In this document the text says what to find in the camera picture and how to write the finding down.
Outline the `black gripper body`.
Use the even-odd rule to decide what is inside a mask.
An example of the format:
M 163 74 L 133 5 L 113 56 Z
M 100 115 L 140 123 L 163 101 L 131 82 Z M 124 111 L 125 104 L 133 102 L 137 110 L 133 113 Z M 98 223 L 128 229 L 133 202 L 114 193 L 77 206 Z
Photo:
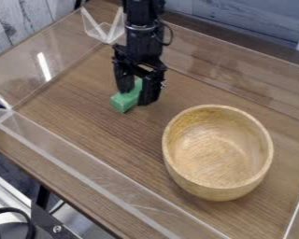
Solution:
M 113 45 L 114 76 L 163 76 L 167 66 L 160 60 L 160 55 L 165 46 L 161 24 L 144 26 L 126 24 L 125 44 Z

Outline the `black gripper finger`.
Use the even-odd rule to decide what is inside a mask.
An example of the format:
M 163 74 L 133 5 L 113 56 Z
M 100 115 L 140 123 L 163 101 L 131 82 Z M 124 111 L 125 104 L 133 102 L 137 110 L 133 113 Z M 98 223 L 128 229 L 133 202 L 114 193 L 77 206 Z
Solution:
M 135 88 L 135 77 L 131 67 L 125 63 L 113 62 L 116 84 L 120 93 L 128 93 Z
M 151 105 L 159 99 L 160 90 L 163 88 L 164 72 L 152 71 L 141 78 L 141 90 L 139 105 Z

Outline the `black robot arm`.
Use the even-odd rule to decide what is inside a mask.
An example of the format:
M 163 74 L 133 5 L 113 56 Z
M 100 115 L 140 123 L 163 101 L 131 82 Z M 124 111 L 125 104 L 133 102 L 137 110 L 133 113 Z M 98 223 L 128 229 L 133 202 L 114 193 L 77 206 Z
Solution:
M 141 80 L 137 105 L 156 102 L 163 87 L 167 65 L 160 60 L 163 48 L 173 41 L 164 41 L 164 30 L 171 27 L 161 20 L 165 0 L 121 0 L 125 14 L 125 44 L 114 44 L 112 57 L 118 93 L 129 93 L 136 87 L 135 77 Z

